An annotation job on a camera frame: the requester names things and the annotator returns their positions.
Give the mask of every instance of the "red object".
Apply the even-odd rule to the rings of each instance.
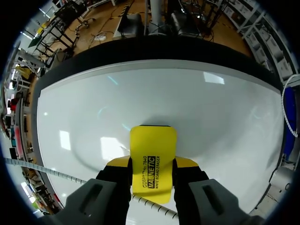
[[[16,105],[10,105],[10,110],[15,111]]]
[[[19,99],[18,98],[13,98],[10,100],[10,110],[15,111],[15,108],[18,104]]]
[[[15,142],[17,146],[17,152],[19,157],[21,158],[23,156],[23,145],[21,141],[20,128],[18,126],[14,126],[14,130],[15,130]]]

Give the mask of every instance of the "shelf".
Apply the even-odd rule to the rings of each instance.
[[[230,6],[232,6],[234,8],[235,11],[237,11],[240,15],[242,15],[245,19],[249,19],[251,16],[245,16],[245,14],[243,14],[239,9],[237,9],[235,7],[234,4],[232,4],[231,2],[228,2]]]
[[[259,30],[257,29],[256,26],[254,26],[254,30],[255,30],[256,34],[258,35],[258,37],[259,37],[257,39],[258,42],[261,44],[263,50],[265,51],[267,58],[269,60],[272,60],[272,62],[273,62],[272,64],[273,64],[273,67],[275,69],[275,72],[279,76],[280,81],[283,83],[283,79],[282,79],[282,76],[281,76],[281,73],[280,73],[280,69],[278,68],[278,62],[275,59],[274,55],[272,55],[271,49],[267,45],[267,42],[265,41],[265,39],[263,38],[263,36],[261,35],[261,33],[259,32]]]
[[[283,51],[285,58],[290,63],[292,72],[294,74],[296,74],[298,72],[297,67],[296,67],[297,64],[295,64],[293,58],[291,57],[289,48],[286,46],[285,42],[281,39],[281,36],[279,35],[278,31],[273,27],[273,25],[269,22],[269,20],[265,16],[263,16],[263,18],[268,23],[268,25],[272,28],[273,32],[275,33],[276,37],[273,37],[275,39],[275,41],[276,41],[276,39],[280,40],[280,43],[277,43],[277,44],[279,44],[279,48]]]
[[[254,48],[253,48],[252,45],[250,44],[249,38],[248,38],[248,37],[245,37],[244,40],[247,42],[247,44],[248,44],[248,46],[249,46],[249,48],[250,48],[250,50],[251,50],[251,52],[252,52],[252,54],[253,54],[253,56],[254,56],[254,58],[255,58],[255,61],[256,61],[257,63],[259,63],[258,57],[257,57],[257,55],[256,55],[256,51],[254,50]]]
[[[226,16],[227,16],[227,18],[234,24],[234,26],[237,28],[237,29],[239,29],[240,28],[240,26],[229,16],[229,15],[227,15],[226,13],[224,13]]]

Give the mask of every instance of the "wooden floor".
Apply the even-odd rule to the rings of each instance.
[[[126,5],[126,1],[123,3],[119,3],[117,6],[113,6],[111,2],[107,2],[103,5],[98,6],[94,10],[92,10],[85,19],[95,18],[96,21],[89,21],[89,28],[81,27],[80,28],[80,38],[76,43],[76,47],[74,49],[75,55],[83,52],[89,48],[97,46],[99,44],[112,41],[113,33],[115,32],[118,23],[120,21],[119,15],[121,15],[124,6]],[[142,16],[142,21],[144,22],[145,17],[145,1],[144,0],[135,0],[132,4],[130,13],[140,13]],[[66,30],[66,34],[74,40],[76,35],[74,30],[76,29],[79,22],[75,20],[70,27]],[[106,40],[104,41],[96,41],[94,37],[99,34],[99,32],[104,31],[106,35]],[[214,42],[222,45],[226,45],[238,52],[241,52],[249,57],[252,57],[248,46],[241,39],[240,34],[236,32],[233,24],[227,19],[225,15],[221,15],[218,19],[217,24],[213,28],[214,33]],[[61,43],[55,43],[52,45],[52,49],[56,50],[57,48],[64,49],[65,46]]]

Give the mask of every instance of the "white shelving unit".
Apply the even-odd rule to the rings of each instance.
[[[249,1],[249,2],[248,0],[230,0],[227,4],[227,7],[230,7],[235,13],[238,13],[240,16],[245,18],[244,22],[241,25],[238,25],[238,23],[232,19],[232,15],[225,13],[228,16],[229,20],[238,29],[238,32],[240,32],[243,28],[245,28],[249,19],[259,8],[258,3],[256,3],[255,1]]]
[[[257,37],[261,48],[267,56],[267,61],[271,65],[271,68],[268,65],[265,67],[275,75],[278,75],[283,85],[292,74],[300,72],[297,61],[289,49],[285,37],[278,30],[275,22],[272,21],[265,11],[260,9],[259,4],[255,0],[229,0],[227,7],[230,7],[230,9],[226,8],[224,14],[236,27],[238,33],[243,31],[242,38],[248,44],[254,59],[258,63],[262,64],[262,60],[258,57],[258,49],[252,45],[249,39],[249,36],[253,34]],[[238,14],[239,17],[244,17],[241,25],[233,19],[232,15],[234,13]],[[264,33],[268,33],[271,39],[266,40]],[[300,85],[299,77],[293,78],[289,83],[291,87],[297,85]]]

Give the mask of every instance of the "white cable sleeve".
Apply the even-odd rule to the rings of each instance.
[[[291,128],[291,125],[289,123],[289,120],[287,119],[286,113],[285,113],[285,105],[284,105],[284,96],[285,96],[285,89],[288,85],[288,83],[290,82],[291,79],[293,79],[294,77],[299,76],[299,74],[294,74],[292,76],[289,77],[289,79],[287,79],[284,87],[283,87],[283,91],[282,91],[282,95],[281,95],[281,107],[282,107],[282,112],[283,112],[283,116],[285,118],[287,127],[289,128],[290,132],[292,133],[292,135],[294,135],[294,137],[298,137],[297,131],[293,131]]]
[[[151,210],[157,211],[162,215],[165,215],[166,217],[171,218],[172,220],[178,221],[178,214],[177,212],[168,209],[162,205],[159,205],[155,202],[152,202],[150,200],[147,200],[145,198],[142,197],[138,197],[136,195],[131,195],[132,196],[132,200],[135,202],[139,202],[142,203],[144,206],[147,206],[148,208],[150,208]]]
[[[27,168],[30,168],[30,169],[38,170],[40,172],[52,174],[54,176],[58,176],[58,177],[61,177],[61,178],[64,178],[64,179],[67,179],[67,180],[70,180],[70,181],[73,181],[73,182],[76,182],[76,183],[85,184],[87,182],[85,180],[67,175],[65,173],[58,172],[58,171],[55,171],[55,170],[51,170],[51,169],[45,168],[43,166],[36,165],[36,164],[33,164],[33,163],[29,163],[29,162],[25,162],[25,161],[22,161],[22,160],[4,158],[4,161],[5,161],[6,164],[27,167]],[[132,197],[133,201],[139,202],[139,203],[143,204],[144,206],[147,206],[148,208],[151,208],[151,210],[156,210],[160,214],[164,214],[166,217],[169,217],[173,220],[178,220],[177,212],[175,212],[171,209],[168,209],[168,208],[166,208],[162,205],[159,205],[157,203],[154,203],[154,202],[149,201],[147,199],[144,199],[142,197],[138,197],[136,195],[131,195],[131,197]]]
[[[51,170],[51,169],[45,168],[43,166],[36,165],[36,164],[33,164],[33,163],[29,163],[29,162],[26,162],[26,161],[16,160],[16,159],[11,159],[11,158],[4,158],[4,161],[5,161],[6,164],[27,167],[27,168],[34,169],[34,170],[37,170],[37,171],[40,171],[40,172],[52,174],[54,176],[58,176],[58,177],[61,177],[61,178],[64,178],[64,179],[67,179],[67,180],[70,180],[70,181],[73,181],[73,182],[76,182],[76,183],[80,183],[80,184],[85,184],[86,183],[85,180],[82,180],[82,179],[79,179],[79,178],[76,178],[76,177],[72,177],[72,176],[67,175],[65,173],[58,172],[56,170]]]

